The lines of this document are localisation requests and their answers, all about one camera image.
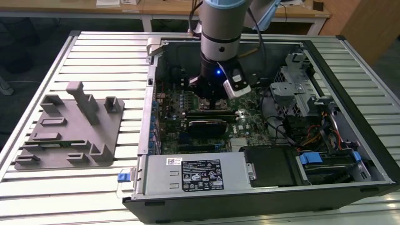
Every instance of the aluminum extrusion table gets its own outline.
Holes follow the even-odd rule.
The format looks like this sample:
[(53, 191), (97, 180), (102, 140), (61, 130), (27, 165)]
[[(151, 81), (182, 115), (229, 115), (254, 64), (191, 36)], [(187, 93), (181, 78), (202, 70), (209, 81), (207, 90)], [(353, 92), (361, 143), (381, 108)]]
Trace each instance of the aluminum extrusion table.
[[(255, 39), (255, 35), (242, 35)], [(182, 33), (81, 32), (69, 36), (54, 63), (0, 153), (0, 223), (139, 225), (121, 204), (131, 192), (127, 183), (117, 190), (117, 173), (135, 165), (142, 117), (147, 39), (187, 37)], [(400, 160), (400, 101), (373, 73), (347, 42), (327, 36), (265, 35), (265, 39), (309, 39), (341, 85), (386, 146)], [(321, 89), (322, 80), (315, 77)], [(39, 117), (38, 102), (45, 94), (70, 99), (67, 81), (82, 81), (94, 98), (115, 96), (125, 102), (114, 162), (106, 168), (15, 171), (13, 159)], [(185, 224), (398, 224), (400, 194), (370, 197), (323, 212), (213, 219)]]

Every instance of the floor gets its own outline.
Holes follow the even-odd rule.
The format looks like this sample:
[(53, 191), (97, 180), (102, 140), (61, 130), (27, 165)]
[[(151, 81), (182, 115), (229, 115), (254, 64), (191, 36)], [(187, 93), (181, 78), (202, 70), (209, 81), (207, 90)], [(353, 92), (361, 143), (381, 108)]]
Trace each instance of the floor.
[[(142, 31), (139, 20), (61, 19), (59, 24), (55, 25), (49, 18), (33, 18), (31, 23), (41, 39), (38, 45), (27, 47), (29, 56), (34, 65), (33, 68), (25, 73), (10, 74), (0, 67), (0, 76), (5, 81), (31, 81), (10, 83), (14, 94), (10, 96), (0, 95), (0, 150), (25, 111), (39, 81), (53, 63), (70, 30)], [(153, 21), (154, 32), (183, 32), (185, 30), (185, 21)], [(13, 37), (5, 32), (3, 28), (1, 29), (0, 27), (0, 54), (1, 48), (11, 43), (11, 41)], [(395, 40), (375, 65), (373, 65), (373, 69), (400, 97), (398, 61), (400, 41)]]

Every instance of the power supply label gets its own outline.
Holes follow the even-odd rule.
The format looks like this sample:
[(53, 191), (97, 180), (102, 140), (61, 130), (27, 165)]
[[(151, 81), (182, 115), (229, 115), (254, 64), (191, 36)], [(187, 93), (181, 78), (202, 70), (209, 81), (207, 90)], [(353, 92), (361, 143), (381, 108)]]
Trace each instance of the power supply label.
[(181, 189), (183, 192), (223, 189), (218, 159), (181, 162)]

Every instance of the blue release tab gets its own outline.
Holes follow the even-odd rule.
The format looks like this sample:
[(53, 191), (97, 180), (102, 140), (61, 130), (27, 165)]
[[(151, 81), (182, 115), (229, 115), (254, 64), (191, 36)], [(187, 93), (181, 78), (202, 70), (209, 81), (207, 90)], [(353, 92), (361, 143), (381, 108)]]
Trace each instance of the blue release tab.
[(118, 173), (118, 183), (130, 182), (130, 173)]
[(359, 162), (359, 161), (361, 161), (359, 153), (358, 153), (357, 151), (353, 151), (353, 152), (351, 152), (351, 155), (353, 155), (353, 157), (354, 157), (355, 162)]
[(307, 164), (307, 163), (321, 163), (322, 159), (319, 157), (319, 154), (317, 152), (305, 152), (299, 156), (299, 161), (301, 164)]
[(307, 163), (307, 162), (306, 162), (305, 156), (303, 156), (303, 155), (299, 155), (298, 158), (299, 158), (301, 164), (305, 165), (305, 164)]

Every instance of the orange wire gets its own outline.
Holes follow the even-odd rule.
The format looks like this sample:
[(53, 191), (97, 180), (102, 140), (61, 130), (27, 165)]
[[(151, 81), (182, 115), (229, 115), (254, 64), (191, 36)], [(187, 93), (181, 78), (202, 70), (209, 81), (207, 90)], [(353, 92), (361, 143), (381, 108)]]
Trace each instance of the orange wire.
[(337, 147), (338, 147), (338, 150), (341, 150), (342, 148), (341, 148), (341, 137), (339, 137), (339, 134), (338, 134), (338, 132), (337, 132), (337, 130), (333, 130), (333, 129), (330, 129), (334, 133), (335, 133), (335, 135), (337, 135)]
[(311, 125), (311, 126), (309, 126), (307, 131), (306, 131), (306, 138), (310, 137), (310, 129), (314, 128), (314, 127), (319, 127), (319, 125)]

